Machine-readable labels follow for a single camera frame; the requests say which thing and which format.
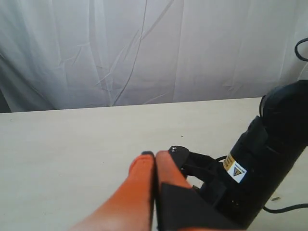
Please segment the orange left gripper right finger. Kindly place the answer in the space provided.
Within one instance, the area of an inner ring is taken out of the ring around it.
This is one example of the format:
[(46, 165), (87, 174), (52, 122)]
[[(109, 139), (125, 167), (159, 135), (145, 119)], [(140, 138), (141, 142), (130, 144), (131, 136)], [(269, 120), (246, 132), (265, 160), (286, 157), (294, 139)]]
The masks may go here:
[(155, 157), (159, 231), (243, 231), (210, 207), (181, 174), (169, 151)]

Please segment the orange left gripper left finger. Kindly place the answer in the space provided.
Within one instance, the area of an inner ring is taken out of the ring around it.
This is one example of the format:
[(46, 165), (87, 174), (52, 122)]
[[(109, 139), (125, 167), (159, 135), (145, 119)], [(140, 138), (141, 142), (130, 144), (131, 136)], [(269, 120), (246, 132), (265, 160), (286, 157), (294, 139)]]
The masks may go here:
[(72, 231), (150, 231), (154, 208), (154, 154), (142, 152), (114, 194)]

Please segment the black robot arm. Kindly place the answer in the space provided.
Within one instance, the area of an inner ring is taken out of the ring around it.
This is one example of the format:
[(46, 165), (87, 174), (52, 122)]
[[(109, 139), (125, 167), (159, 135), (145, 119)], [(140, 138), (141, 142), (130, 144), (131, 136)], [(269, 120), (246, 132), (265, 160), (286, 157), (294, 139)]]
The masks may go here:
[(143, 152), (75, 231), (244, 231), (308, 145), (308, 82), (274, 88), (230, 153)]

